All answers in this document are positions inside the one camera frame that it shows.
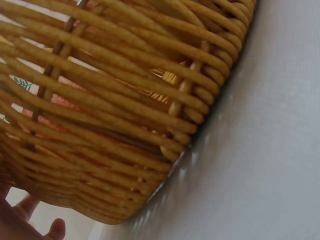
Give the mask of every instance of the wicker basket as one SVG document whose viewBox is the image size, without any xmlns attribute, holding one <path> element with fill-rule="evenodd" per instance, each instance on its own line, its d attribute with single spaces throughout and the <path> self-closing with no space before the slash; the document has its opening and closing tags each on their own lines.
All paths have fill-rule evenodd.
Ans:
<svg viewBox="0 0 320 240">
<path fill-rule="evenodd" d="M 256 0 L 23 3 L 0 0 L 0 181 L 119 224 L 191 143 Z"/>
</svg>

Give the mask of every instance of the basket weave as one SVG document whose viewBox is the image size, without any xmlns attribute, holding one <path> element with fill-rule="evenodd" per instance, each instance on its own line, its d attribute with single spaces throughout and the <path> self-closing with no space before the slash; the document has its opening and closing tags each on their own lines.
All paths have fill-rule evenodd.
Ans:
<svg viewBox="0 0 320 240">
<path fill-rule="evenodd" d="M 190 144 L 256 0 L 24 2 L 68 20 L 0 0 L 0 181 L 119 224 Z"/>
</svg>

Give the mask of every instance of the green leaf pattern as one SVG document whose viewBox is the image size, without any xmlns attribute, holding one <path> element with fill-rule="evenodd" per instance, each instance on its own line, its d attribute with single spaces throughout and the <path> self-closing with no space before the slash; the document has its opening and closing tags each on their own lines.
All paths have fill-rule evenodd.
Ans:
<svg viewBox="0 0 320 240">
<path fill-rule="evenodd" d="M 26 80 L 17 78 L 17 77 L 15 77 L 15 76 L 13 77 L 13 80 L 14 80 L 17 84 L 19 84 L 22 88 L 24 88 L 25 90 L 27 90 L 27 91 L 30 91 L 31 86 L 33 85 L 32 82 L 28 82 L 28 81 L 26 81 Z M 9 119 L 8 119 L 6 116 L 4 116 L 4 117 L 2 118 L 2 121 L 5 121 L 5 122 L 7 122 L 7 123 L 10 123 Z"/>
<path fill-rule="evenodd" d="M 15 77 L 15 76 L 13 77 L 13 80 L 14 80 L 17 84 L 19 84 L 21 87 L 23 87 L 24 89 L 26 89 L 26 90 L 28 90 L 28 91 L 30 91 L 31 86 L 33 85 L 33 83 L 31 83 L 31 82 L 28 82 L 28 81 L 26 81 L 26 80 L 17 78 L 17 77 Z"/>
</svg>

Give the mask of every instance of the hand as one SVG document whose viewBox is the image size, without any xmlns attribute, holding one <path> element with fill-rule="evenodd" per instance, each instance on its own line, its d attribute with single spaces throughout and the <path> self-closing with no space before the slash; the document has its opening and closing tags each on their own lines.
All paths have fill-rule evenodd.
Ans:
<svg viewBox="0 0 320 240">
<path fill-rule="evenodd" d="M 5 240 L 63 240 L 66 234 L 65 222 L 56 219 L 49 233 L 42 236 L 28 221 L 39 204 L 39 201 L 27 195 L 16 206 L 10 206 L 6 197 L 9 186 L 0 183 L 0 236 Z"/>
</svg>

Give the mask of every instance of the white surface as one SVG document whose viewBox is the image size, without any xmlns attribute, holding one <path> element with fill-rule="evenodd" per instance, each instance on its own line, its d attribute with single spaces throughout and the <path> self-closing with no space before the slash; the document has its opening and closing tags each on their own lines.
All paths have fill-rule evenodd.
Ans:
<svg viewBox="0 0 320 240">
<path fill-rule="evenodd" d="M 320 239 L 319 9 L 258 0 L 195 145 L 147 207 L 101 240 Z"/>
</svg>

